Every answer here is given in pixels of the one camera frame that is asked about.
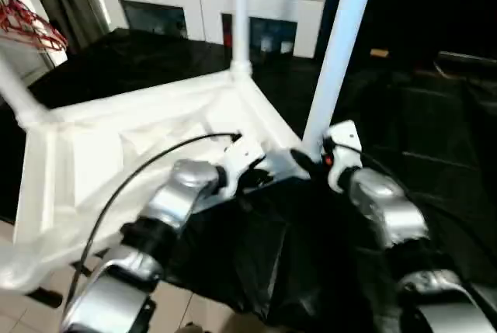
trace black fabric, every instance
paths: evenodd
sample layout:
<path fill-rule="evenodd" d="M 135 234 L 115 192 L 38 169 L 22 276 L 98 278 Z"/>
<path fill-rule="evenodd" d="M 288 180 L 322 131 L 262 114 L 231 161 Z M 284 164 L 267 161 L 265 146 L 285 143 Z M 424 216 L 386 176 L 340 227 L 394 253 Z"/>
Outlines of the black fabric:
<path fill-rule="evenodd" d="M 430 68 L 440 50 L 496 59 L 493 6 L 494 0 L 368 0 L 353 61 L 371 48 Z M 324 56 L 337 7 L 338 0 L 325 0 L 317 57 Z"/>
<path fill-rule="evenodd" d="M 296 57 L 254 59 L 255 83 L 301 136 L 320 64 Z M 205 75 L 228 68 L 229 62 L 229 51 L 218 45 L 117 30 L 30 89 L 54 108 Z M 414 194 L 466 220 L 497 249 L 495 85 L 364 61 L 349 70 L 333 122 L 347 119 L 356 123 L 363 149 L 394 170 Z M 2 164 L 0 214 L 13 221 L 25 136 L 6 105 L 0 106 L 0 127 L 8 156 Z M 287 186 L 282 196 L 272 192 L 193 217 L 169 280 L 236 310 L 253 311 L 268 324 L 316 328 L 328 315 L 343 316 L 328 323 L 342 327 L 347 321 L 350 331 L 358 320 L 364 331 L 371 319 L 396 327 L 395 313 L 385 310 L 391 302 L 390 276 L 363 218 L 320 187 L 299 184 Z M 313 196 L 325 198 L 314 201 Z M 497 272 L 456 224 L 429 209 L 425 215 L 466 278 L 497 286 Z M 350 313 L 336 306 L 337 296 Z"/>
<path fill-rule="evenodd" d="M 165 279 L 267 324 L 373 331 L 338 202 L 324 182 L 288 179 L 194 215 Z"/>

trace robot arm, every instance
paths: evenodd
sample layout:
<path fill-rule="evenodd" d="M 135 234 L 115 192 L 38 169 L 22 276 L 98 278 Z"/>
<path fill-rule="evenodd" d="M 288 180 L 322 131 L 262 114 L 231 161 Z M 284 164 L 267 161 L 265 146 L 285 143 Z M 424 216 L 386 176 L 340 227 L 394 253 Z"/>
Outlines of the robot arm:
<path fill-rule="evenodd" d="M 450 256 L 434 245 L 420 209 L 393 179 L 362 168 L 352 149 L 360 151 L 353 123 L 332 127 L 325 138 L 330 187 L 370 220 L 384 249 L 403 310 L 402 333 L 495 333 Z"/>
<path fill-rule="evenodd" d="M 107 252 L 70 302 L 61 331 L 148 331 L 155 309 L 150 294 L 189 216 L 215 193 L 222 199 L 233 196 L 240 175 L 262 157 L 258 144 L 242 138 L 225 151 L 222 165 L 178 160 L 138 218 L 123 225 L 120 244 Z"/>

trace white metal frame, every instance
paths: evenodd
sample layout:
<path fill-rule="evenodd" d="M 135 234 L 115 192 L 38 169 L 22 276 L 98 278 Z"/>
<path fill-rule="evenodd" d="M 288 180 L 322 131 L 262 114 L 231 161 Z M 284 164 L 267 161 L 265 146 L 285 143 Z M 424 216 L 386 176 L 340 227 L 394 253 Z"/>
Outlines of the white metal frame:
<path fill-rule="evenodd" d="M 366 3 L 367 0 L 340 0 L 304 137 L 308 152 L 313 156 L 318 151 L 322 132 L 330 123 Z M 26 293 L 36 289 L 50 270 L 76 260 L 99 208 L 116 187 L 138 165 L 163 150 L 165 145 L 181 141 L 186 133 L 203 134 L 207 129 L 239 130 L 254 137 L 269 154 L 304 148 L 302 140 L 251 78 L 247 0 L 235 0 L 233 23 L 235 49 L 230 71 L 50 112 L 31 96 L 0 57 L 0 93 L 14 109 L 19 125 L 27 134 L 14 233 L 16 246 L 0 247 L 0 290 Z M 164 101 L 169 102 L 169 106 L 164 107 Z M 143 124 L 153 125 L 159 120 L 173 123 L 167 129 L 167 140 L 164 130 L 157 130 L 159 137 L 152 135 L 155 144 L 142 148 L 143 151 L 137 152 L 137 158 L 125 165 L 126 151 L 120 142 L 123 135 L 116 130 L 133 133 Z M 195 127 L 202 130 L 188 127 L 193 121 Z M 184 131 L 178 130 L 181 125 Z M 139 133 L 137 144 L 142 144 L 140 138 L 143 137 L 143 133 Z M 169 159 L 188 155 L 215 162 L 222 155 L 225 143 L 209 140 L 207 144 L 192 148 L 178 152 L 184 156 L 174 154 Z M 109 156 L 115 157 L 116 153 L 123 157 L 114 158 L 114 161 Z M 121 202 L 118 199 L 114 203 L 99 230 L 93 251 L 110 246 L 119 227 L 136 217 L 141 203 L 150 194 L 147 189 L 154 188 L 152 183 L 162 184 L 164 169 L 170 161 L 162 163 L 164 165 L 156 167 L 158 171 L 143 174 L 141 182 L 135 182 L 137 186 L 128 193 L 130 196 L 121 197 Z M 271 163 L 271 171 L 282 175 L 296 168 L 290 157 Z"/>
<path fill-rule="evenodd" d="M 339 2 L 304 132 L 304 144 L 314 159 L 319 158 L 323 133 L 335 111 L 366 4 L 367 0 Z"/>

